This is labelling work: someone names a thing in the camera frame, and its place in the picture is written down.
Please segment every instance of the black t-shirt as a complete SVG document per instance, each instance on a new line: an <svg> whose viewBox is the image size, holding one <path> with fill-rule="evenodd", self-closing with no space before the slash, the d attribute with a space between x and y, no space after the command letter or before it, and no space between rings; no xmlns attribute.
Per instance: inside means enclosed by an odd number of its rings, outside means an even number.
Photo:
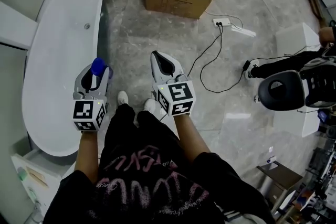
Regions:
<svg viewBox="0 0 336 224"><path fill-rule="evenodd" d="M255 188L243 182L217 154L202 153L190 165L157 147L117 146L102 154L99 180L74 171L61 181L44 223L131 221L224 222L224 212L239 211L275 223Z"/></svg>

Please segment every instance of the white shoe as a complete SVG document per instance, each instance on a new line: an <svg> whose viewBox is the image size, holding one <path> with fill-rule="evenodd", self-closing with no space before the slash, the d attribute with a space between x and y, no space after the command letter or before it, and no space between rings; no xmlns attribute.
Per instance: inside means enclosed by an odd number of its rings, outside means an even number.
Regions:
<svg viewBox="0 0 336 224"><path fill-rule="evenodd" d="M252 60L250 62L250 65L248 66L247 70L245 71L245 79L252 79L253 76L251 75L251 70L253 67L258 67L259 66L259 60Z"/></svg>
<svg viewBox="0 0 336 224"><path fill-rule="evenodd" d="M154 99L147 99L143 111L148 111L154 114L155 112L156 101Z"/></svg>
<svg viewBox="0 0 336 224"><path fill-rule="evenodd" d="M127 93L125 91L120 91L118 93L118 105L122 105L122 104L128 104L128 96Z"/></svg>

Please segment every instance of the person's right hand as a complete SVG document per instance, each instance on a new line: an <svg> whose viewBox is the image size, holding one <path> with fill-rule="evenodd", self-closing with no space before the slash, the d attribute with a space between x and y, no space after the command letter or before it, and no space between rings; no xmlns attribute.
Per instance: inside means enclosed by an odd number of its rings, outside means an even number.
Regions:
<svg viewBox="0 0 336 224"><path fill-rule="evenodd" d="M325 48L329 42L335 42L334 33L332 27L323 27L319 31L320 44Z"/></svg>

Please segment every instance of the blue cap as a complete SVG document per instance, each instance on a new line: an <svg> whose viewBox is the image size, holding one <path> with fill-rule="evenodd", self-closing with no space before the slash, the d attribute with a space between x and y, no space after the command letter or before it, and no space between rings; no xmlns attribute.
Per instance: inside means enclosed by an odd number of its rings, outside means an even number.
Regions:
<svg viewBox="0 0 336 224"><path fill-rule="evenodd" d="M100 77L103 75L103 72L106 69L106 64L103 59L101 58L96 58L91 66L91 72L97 77Z"/></svg>

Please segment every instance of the marble floor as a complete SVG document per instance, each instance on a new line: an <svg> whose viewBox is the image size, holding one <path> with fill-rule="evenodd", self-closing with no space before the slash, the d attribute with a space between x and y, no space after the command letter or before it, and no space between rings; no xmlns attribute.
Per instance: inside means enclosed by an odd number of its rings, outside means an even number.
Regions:
<svg viewBox="0 0 336 224"><path fill-rule="evenodd" d="M185 72L189 72L195 58L219 34L212 23L216 17L206 13L199 20L192 20L147 11L144 0L105 2L110 27L108 58L114 78L108 93L110 110L104 121L105 128L99 134L100 146L120 90L128 93L129 104L137 112L151 97L152 51L159 50L175 57L181 61ZM257 34L252 38L224 28L223 50L203 72L203 80L212 90L233 85L246 60L276 55L274 34L278 30L305 22L318 31L318 22L307 0L213 0L208 11L238 16L244 22L244 28ZM203 88L199 79L201 68L214 59L218 51L219 41L196 63L191 73L197 96L192 119L210 149L255 186L260 180L256 166L264 164L273 155L297 173L304 173L318 137L313 134L300 138L275 130L272 127L274 112L254 103L260 80L242 79L239 85L221 94ZM231 115L234 113L248 117L233 119ZM172 119L166 117L163 122L171 124Z"/></svg>

